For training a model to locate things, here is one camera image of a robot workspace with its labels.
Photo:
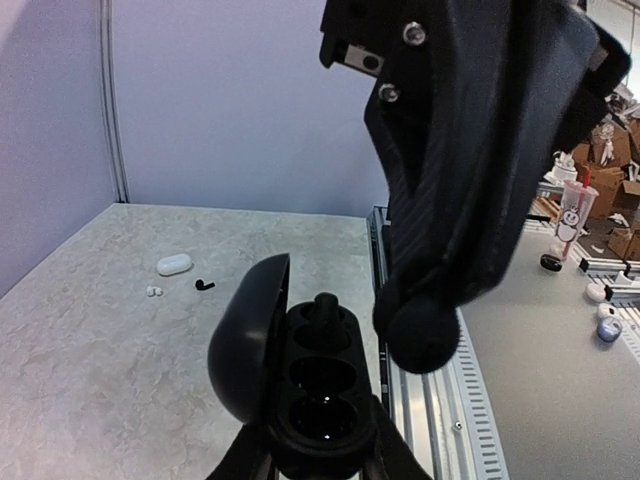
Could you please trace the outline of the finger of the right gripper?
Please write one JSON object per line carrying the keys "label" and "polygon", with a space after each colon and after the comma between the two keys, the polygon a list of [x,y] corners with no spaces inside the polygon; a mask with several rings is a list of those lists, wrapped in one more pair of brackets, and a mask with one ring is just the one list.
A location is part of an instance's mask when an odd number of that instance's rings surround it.
{"label": "finger of the right gripper", "polygon": [[502,280],[551,152],[591,129],[599,35],[567,1],[439,1],[429,26],[429,297],[452,308]]}

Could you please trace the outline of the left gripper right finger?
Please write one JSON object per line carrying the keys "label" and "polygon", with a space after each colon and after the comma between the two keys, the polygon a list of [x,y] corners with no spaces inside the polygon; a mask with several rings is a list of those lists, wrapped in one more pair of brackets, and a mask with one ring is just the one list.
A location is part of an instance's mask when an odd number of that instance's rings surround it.
{"label": "left gripper right finger", "polygon": [[432,480],[405,443],[378,397],[372,400],[376,436],[363,466],[371,480]]}

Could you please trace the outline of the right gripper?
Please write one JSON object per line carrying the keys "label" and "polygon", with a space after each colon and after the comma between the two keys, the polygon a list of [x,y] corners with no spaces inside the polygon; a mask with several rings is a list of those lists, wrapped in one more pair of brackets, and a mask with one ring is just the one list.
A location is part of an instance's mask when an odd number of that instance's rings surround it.
{"label": "right gripper", "polygon": [[[390,277],[374,307],[385,333],[392,316],[415,297],[445,298],[448,247],[458,241],[465,188],[447,187],[459,167],[455,139],[471,78],[466,58],[480,7],[467,1],[328,1],[319,58],[377,79],[365,109],[389,187]],[[629,72],[630,55],[596,24],[598,48],[552,143],[571,150],[606,116],[605,98]]]}

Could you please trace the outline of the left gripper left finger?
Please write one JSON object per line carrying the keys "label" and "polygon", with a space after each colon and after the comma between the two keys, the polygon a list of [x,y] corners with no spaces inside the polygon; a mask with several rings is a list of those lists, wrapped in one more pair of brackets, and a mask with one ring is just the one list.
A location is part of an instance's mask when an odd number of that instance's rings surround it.
{"label": "left gripper left finger", "polygon": [[275,463],[261,430],[244,425],[212,472],[212,480],[274,480]]}

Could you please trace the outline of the black earbud charging case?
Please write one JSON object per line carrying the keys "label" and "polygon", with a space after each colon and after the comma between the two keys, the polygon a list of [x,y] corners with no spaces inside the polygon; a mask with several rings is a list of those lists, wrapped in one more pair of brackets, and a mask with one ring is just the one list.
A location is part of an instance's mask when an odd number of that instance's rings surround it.
{"label": "black earbud charging case", "polygon": [[287,254],[245,274],[211,337],[209,378],[242,427],[261,430],[278,475],[350,479],[363,471],[376,436],[359,322],[339,302],[349,346],[313,348],[315,299],[290,306],[289,276]]}

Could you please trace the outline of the black hook earbud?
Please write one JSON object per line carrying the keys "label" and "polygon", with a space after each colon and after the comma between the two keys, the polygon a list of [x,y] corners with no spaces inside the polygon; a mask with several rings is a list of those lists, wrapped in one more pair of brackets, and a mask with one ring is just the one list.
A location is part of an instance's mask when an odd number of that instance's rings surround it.
{"label": "black hook earbud", "polygon": [[453,357],[460,341],[456,309],[415,297],[395,313],[385,333],[394,362],[413,374],[434,372]]}
{"label": "black hook earbud", "polygon": [[349,335],[341,323],[339,300],[335,295],[316,296],[309,331],[311,345],[317,350],[340,351],[349,346]]}

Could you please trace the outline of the black hook earbud front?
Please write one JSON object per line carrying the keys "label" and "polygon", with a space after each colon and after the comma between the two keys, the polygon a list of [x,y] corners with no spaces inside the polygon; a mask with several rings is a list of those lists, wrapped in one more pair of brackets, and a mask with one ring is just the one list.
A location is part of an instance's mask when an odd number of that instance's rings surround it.
{"label": "black hook earbud front", "polygon": [[395,313],[385,333],[394,362],[413,374],[434,372],[453,357],[460,341],[456,309],[415,297]]}

